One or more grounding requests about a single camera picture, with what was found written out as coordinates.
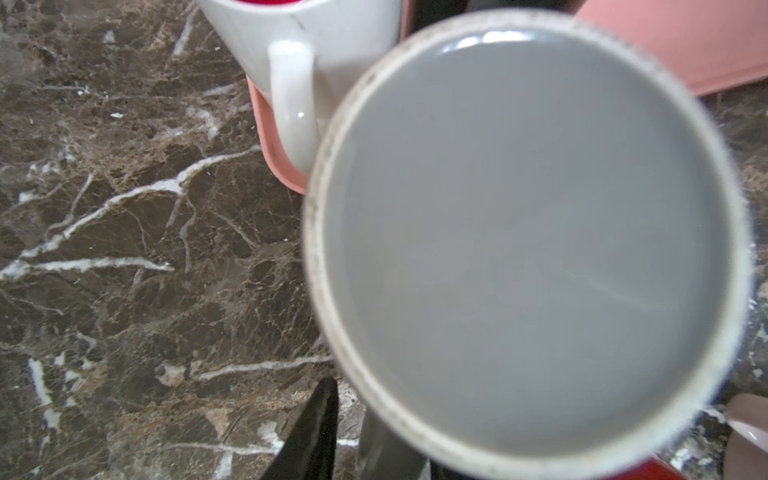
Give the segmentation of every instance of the pink container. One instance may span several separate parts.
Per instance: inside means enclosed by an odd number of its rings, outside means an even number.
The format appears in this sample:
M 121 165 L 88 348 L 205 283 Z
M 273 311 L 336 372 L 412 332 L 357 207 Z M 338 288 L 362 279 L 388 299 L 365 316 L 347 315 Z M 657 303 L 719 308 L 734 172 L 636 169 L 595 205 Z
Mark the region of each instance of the pink container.
M 766 0 L 587 0 L 576 16 L 651 53 L 696 95 L 768 77 Z

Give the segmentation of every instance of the brown marble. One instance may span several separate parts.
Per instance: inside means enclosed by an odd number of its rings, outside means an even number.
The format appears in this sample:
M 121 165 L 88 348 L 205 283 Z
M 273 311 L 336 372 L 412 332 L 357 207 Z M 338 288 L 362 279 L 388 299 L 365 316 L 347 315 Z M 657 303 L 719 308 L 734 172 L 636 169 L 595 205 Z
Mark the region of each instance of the brown marble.
M 257 478 L 333 374 L 301 197 L 193 2 L 0 2 L 0 478 Z M 720 477 L 737 392 L 768 396 L 768 83 L 707 99 L 756 220 L 733 377 L 662 454 Z M 341 384 L 338 477 L 363 407 Z

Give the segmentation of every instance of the white marble vein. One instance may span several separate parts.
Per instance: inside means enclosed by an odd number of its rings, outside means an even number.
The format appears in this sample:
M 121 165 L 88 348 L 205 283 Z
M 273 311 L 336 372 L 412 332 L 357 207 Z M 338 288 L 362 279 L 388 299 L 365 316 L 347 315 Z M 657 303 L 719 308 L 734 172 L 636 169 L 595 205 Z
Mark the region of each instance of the white marble vein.
M 342 447 L 356 447 L 358 439 L 337 439 L 336 444 Z M 171 443 L 163 447 L 163 450 L 170 449 L 206 449 L 212 452 L 232 452 L 235 455 L 277 455 L 283 443 L 278 445 L 248 445 L 247 447 L 235 447 L 232 445 L 220 445 L 216 443 Z
M 83 376 L 77 372 L 72 372 L 71 370 L 67 370 L 65 372 L 64 381 L 66 383 L 72 382 L 72 385 L 69 387 L 70 392 L 77 392 L 80 387 L 85 384 L 85 379 Z
M 203 108 L 188 107 L 187 115 L 190 117 L 199 118 L 205 124 L 203 129 L 207 129 L 208 140 L 213 140 L 219 134 L 219 126 L 221 122 L 213 116 L 208 110 Z
M 184 381 L 184 373 L 187 371 L 186 366 L 174 365 L 167 360 L 160 365 L 164 368 L 164 372 L 163 375 L 155 376 L 158 382 L 170 387 L 181 385 Z
M 220 87 L 214 87 L 210 90 L 204 91 L 200 96 L 205 97 L 213 97 L 215 95 L 226 95 L 233 91 L 237 87 L 237 84 L 229 84 L 229 85 L 221 85 Z
M 88 344 L 88 353 L 90 353 L 91 350 L 96 348 L 96 345 L 98 344 L 98 340 L 96 340 L 92 336 L 85 335 L 82 332 L 75 332 L 74 336 L 76 336 L 79 340 L 82 340 Z
M 710 406 L 705 409 L 701 409 L 702 412 L 706 413 L 713 419 L 716 419 L 720 423 L 725 423 L 725 415 L 720 411 L 723 408 L 722 405 L 717 406 Z
M 217 213 L 216 216 L 219 217 L 221 220 L 223 220 L 227 225 L 229 225 L 230 228 L 235 231 L 235 233 L 240 235 L 243 238 L 243 240 L 245 240 L 245 243 L 248 243 L 248 245 L 250 245 L 251 248 L 254 248 L 254 249 L 258 248 L 258 244 L 253 240 L 251 240 L 250 237 L 248 237 L 248 235 L 245 233 L 245 230 L 243 230 L 236 223 L 234 223 L 232 219 L 219 213 Z
M 149 270 L 172 272 L 174 268 L 168 264 L 160 265 L 141 257 L 100 257 L 81 258 L 78 260 L 62 260 L 45 263 L 27 263 L 24 260 L 14 260 L 0 270 L 0 280 L 19 280 L 30 273 L 50 273 L 77 271 L 87 272 L 97 268 L 141 266 Z
M 78 204 L 80 203 L 80 199 L 83 197 L 83 194 L 88 189 L 88 187 L 91 186 L 91 182 L 93 180 L 94 180 L 94 175 L 92 173 L 88 174 L 88 177 L 85 179 L 83 186 L 80 187 L 78 194 L 75 195 L 74 200 L 72 201 L 72 205 L 70 205 L 69 211 L 67 212 L 64 219 L 61 222 L 56 222 L 49 225 L 48 228 L 45 230 L 46 236 L 48 235 L 48 232 L 50 232 L 51 230 L 55 228 L 66 227 L 67 225 L 69 225 L 74 221 L 74 210 L 78 207 Z
M 41 312 L 54 312 L 58 315 L 64 315 L 64 311 L 61 309 L 51 308 L 50 306 L 39 305 L 36 302 L 31 302 L 23 298 L 18 298 L 17 296 L 9 295 L 8 292 L 5 292 L 3 290 L 0 290 L 0 296 L 3 296 L 10 303 L 20 302 L 20 303 L 29 305 L 36 310 L 40 310 Z
M 675 467 L 678 471 L 682 470 L 685 466 L 686 462 L 691 460 L 694 457 L 694 454 L 691 453 L 688 447 L 683 447 L 681 449 L 678 449 L 674 453 L 674 457 L 670 460 L 670 465 Z
M 192 34 L 194 16 L 199 10 L 200 7 L 195 6 L 192 8 L 192 12 L 187 15 L 187 20 L 184 22 L 184 29 L 181 30 L 181 35 L 179 35 L 179 39 L 176 40 L 176 44 L 174 45 L 174 52 L 172 53 L 174 57 L 184 53 L 184 49 L 187 47 L 187 42 L 190 40 L 190 35 Z
M 18 195 L 18 204 L 23 205 L 23 204 L 26 204 L 27 202 L 31 202 L 33 200 L 39 200 L 41 198 L 42 198 L 42 195 L 35 193 L 34 190 L 21 192 Z
M 190 251 L 190 244 L 189 241 L 187 241 L 187 231 L 189 230 L 189 227 L 192 225 L 192 223 L 195 223 L 197 220 L 197 208 L 194 207 L 192 202 L 187 202 L 189 206 L 192 208 L 192 216 L 189 217 L 189 219 L 184 222 L 184 225 L 181 226 L 179 229 L 179 238 L 181 238 L 181 241 L 184 243 L 184 272 L 189 273 L 192 270 L 192 253 Z
M 305 365 L 307 363 L 325 363 L 330 362 L 332 357 L 330 355 L 315 355 L 315 356 L 303 356 L 288 362 L 267 360 L 266 362 L 248 363 L 245 365 L 228 365 L 221 369 L 214 370 L 213 372 L 206 372 L 196 375 L 194 377 L 197 381 L 206 381 L 218 376 L 228 375 L 230 373 L 239 372 L 255 372 L 257 370 L 285 370 L 296 368 L 297 366 Z
M 95 267 L 99 268 L 104 266 L 133 266 L 133 265 L 142 266 L 141 264 L 144 262 L 146 262 L 147 268 L 154 268 L 155 270 L 163 270 L 163 269 L 170 268 L 169 266 L 157 265 L 156 263 L 149 262 L 148 260 L 145 260 L 145 259 L 138 259 L 137 257 L 128 257 L 123 259 L 101 258 L 101 259 L 69 260 L 64 262 L 41 263 L 38 265 L 30 265 L 29 263 L 26 263 L 22 259 L 36 258 L 43 253 L 51 252 L 58 249 L 61 246 L 62 242 L 72 237 L 72 235 L 74 235 L 83 226 L 89 224 L 94 220 L 98 220 L 102 218 L 107 212 L 112 210 L 112 208 L 115 205 L 122 203 L 123 200 L 133 198 L 133 197 L 138 197 L 147 192 L 171 192 L 179 196 L 184 195 L 187 189 L 187 182 L 189 182 L 189 180 L 192 177 L 194 177 L 196 174 L 198 174 L 202 170 L 223 161 L 232 160 L 234 158 L 239 158 L 244 155 L 252 154 L 253 152 L 259 151 L 260 149 L 261 147 L 258 144 L 255 144 L 250 148 L 248 148 L 247 150 L 237 152 L 235 154 L 223 154 L 223 155 L 214 155 L 212 157 L 206 157 L 206 158 L 203 158 L 202 160 L 198 160 L 197 162 L 193 163 L 189 167 L 183 169 L 174 178 L 158 180 L 153 184 L 136 187 L 132 190 L 129 190 L 128 192 L 125 192 L 124 194 L 115 195 L 114 197 L 107 199 L 104 202 L 104 204 L 101 205 L 101 207 L 90 212 L 88 215 L 81 217 L 76 222 L 67 226 L 67 228 L 65 228 L 62 232 L 55 234 L 50 239 L 46 240 L 43 243 L 40 243 L 36 247 L 23 250 L 19 254 L 17 260 L 14 260 L 5 268 L 0 270 L 0 281 L 18 280 L 22 276 L 30 273 L 31 271 L 36 271 L 36 270 L 84 271 L 83 269 L 87 270 L 90 268 L 95 268 Z
M 342 412 L 360 404 L 357 392 L 345 379 L 339 381 L 339 408 Z
M 214 472 L 214 480 L 224 480 L 232 475 L 233 456 L 234 454 L 232 452 L 225 452 L 224 455 L 222 455 L 221 462 L 219 462 L 219 466 L 216 467 L 216 471 Z
M 35 393 L 37 393 L 40 399 L 40 406 L 45 409 L 43 412 L 43 419 L 49 429 L 61 430 L 59 427 L 59 421 L 61 420 L 61 413 L 53 409 L 51 404 L 53 399 L 51 398 L 51 390 L 45 386 L 45 378 L 43 375 L 43 364 L 40 360 L 30 358 L 27 361 L 29 366 L 29 372 L 32 377 L 32 386 L 35 387 Z
M 277 436 L 277 422 L 271 420 L 269 422 L 264 422 L 259 426 L 257 434 L 263 441 L 270 444 L 270 446 L 277 451 L 279 451 L 285 444 L 285 442 L 280 440 L 280 437 Z

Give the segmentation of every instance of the marble countertop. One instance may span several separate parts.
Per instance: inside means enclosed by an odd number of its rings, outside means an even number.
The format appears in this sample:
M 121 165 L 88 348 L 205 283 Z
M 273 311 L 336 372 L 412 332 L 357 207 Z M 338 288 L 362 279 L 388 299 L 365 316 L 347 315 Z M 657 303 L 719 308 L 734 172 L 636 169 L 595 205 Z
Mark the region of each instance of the marble countertop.
M 193 2 L 0 2 L 0 478 L 257 478 L 317 380 L 363 406 L 301 271 L 301 197 Z M 768 396 L 768 82 L 707 99 L 756 219 L 733 375 L 661 456 L 720 477 L 723 404 Z

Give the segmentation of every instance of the mug rim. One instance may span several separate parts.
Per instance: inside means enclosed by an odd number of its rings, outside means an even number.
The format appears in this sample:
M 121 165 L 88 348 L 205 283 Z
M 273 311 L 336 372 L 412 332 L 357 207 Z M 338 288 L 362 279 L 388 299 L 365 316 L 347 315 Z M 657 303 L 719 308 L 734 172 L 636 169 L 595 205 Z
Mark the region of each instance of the mug rim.
M 672 103 L 692 128 L 713 170 L 729 233 L 727 280 L 712 333 L 672 396 L 647 418 L 587 451 L 515 455 L 473 445 L 421 420 L 376 378 L 349 337 L 335 302 L 325 258 L 325 216 L 336 158 L 362 107 L 396 72 L 431 48 L 496 29 L 535 28 L 583 41 L 623 62 Z M 737 171 L 709 114 L 672 74 L 624 40 L 559 12 L 497 9 L 460 15 L 425 28 L 371 67 L 345 96 L 329 124 L 307 184 L 302 214 L 304 269 L 320 329 L 336 363 L 394 432 L 443 465 L 489 479 L 600 477 L 640 463 L 690 424 L 716 393 L 740 345 L 752 290 L 751 223 Z
M 240 0 L 211 0 L 213 3 L 232 8 L 246 13 L 259 15 L 289 15 L 303 12 L 317 5 L 328 3 L 331 0 L 298 0 L 293 3 L 265 5 L 257 3 L 241 2 Z

